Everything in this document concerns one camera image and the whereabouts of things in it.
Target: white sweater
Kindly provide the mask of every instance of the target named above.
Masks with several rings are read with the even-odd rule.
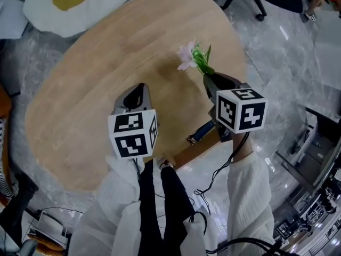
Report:
[[[98,200],[83,215],[71,238],[70,256],[137,256],[139,252],[140,188],[135,168],[129,161],[113,157],[107,158],[107,162],[112,171],[99,188]],[[273,243],[274,222],[269,206],[269,174],[265,163],[260,162],[255,153],[230,165],[228,191],[228,239],[253,237]],[[185,226],[188,236],[181,247],[182,256],[206,255],[204,246],[197,244],[205,243],[210,250],[216,247],[214,230],[208,229],[203,236],[203,225],[186,223]],[[232,245],[228,252],[229,255],[265,253],[252,244]]]

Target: white and yellow fabric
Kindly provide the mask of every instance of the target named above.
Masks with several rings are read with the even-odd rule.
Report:
[[[91,28],[127,0],[25,0],[23,12],[40,31],[70,37]]]

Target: wooden table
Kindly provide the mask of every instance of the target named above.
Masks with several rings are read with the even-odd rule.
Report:
[[[26,112],[38,163],[66,189],[95,189],[108,173],[104,157],[113,152],[107,117],[117,97],[141,82],[149,86],[160,124],[154,156],[186,151],[186,137],[210,120],[212,107],[202,75],[177,70],[179,46],[193,39],[203,50],[212,44],[216,71],[245,81],[239,37],[212,0],[131,0],[90,29]]]

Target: person's right arm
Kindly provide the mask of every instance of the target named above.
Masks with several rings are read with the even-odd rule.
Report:
[[[233,135],[233,150],[244,134]],[[269,173],[265,162],[253,152],[248,139],[230,165],[228,176],[230,208],[228,217],[228,240],[252,237],[274,243],[273,215],[269,205],[271,191]],[[242,243],[232,245],[229,255],[263,255],[256,245]]]

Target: white paper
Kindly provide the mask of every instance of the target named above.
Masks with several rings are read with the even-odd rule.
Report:
[[[23,2],[0,0],[0,39],[19,39],[28,23]]]

